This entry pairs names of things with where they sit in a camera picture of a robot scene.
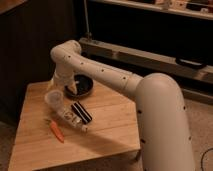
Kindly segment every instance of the cable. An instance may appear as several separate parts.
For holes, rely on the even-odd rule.
[[[205,155],[206,155],[209,151],[213,151],[213,148],[207,149],[207,150],[202,154],[202,157],[201,157],[201,160],[200,160],[201,171],[205,171],[205,170],[204,170],[204,167],[203,167],[203,159],[204,159]]]

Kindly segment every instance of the black and white striped object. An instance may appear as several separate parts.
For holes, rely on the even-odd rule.
[[[88,124],[92,121],[92,117],[90,114],[86,111],[86,109],[80,104],[80,102],[75,102],[71,105],[71,108],[73,112],[75,112],[76,115],[78,115],[84,124]]]

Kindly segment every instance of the orange carrot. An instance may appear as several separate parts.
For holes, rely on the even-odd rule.
[[[64,136],[63,136],[61,130],[59,129],[58,124],[55,121],[51,120],[50,128],[51,128],[52,132],[54,133],[54,135],[56,136],[56,138],[60,142],[64,143]]]

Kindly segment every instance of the wooden surface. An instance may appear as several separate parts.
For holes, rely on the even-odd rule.
[[[94,83],[92,93],[80,100],[93,117],[87,133],[74,130],[45,105],[46,82],[28,86],[10,171],[48,168],[140,149],[135,104]],[[71,103],[65,99],[65,105]],[[55,138],[44,121],[51,117],[57,118],[65,135],[64,144]]]
[[[24,3],[25,1],[26,0],[0,0],[0,14]]]

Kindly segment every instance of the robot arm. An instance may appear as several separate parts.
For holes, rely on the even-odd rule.
[[[146,77],[86,59],[76,41],[54,47],[55,84],[73,82],[73,73],[87,75],[136,103],[145,171],[195,171],[184,99],[177,83],[165,74]]]

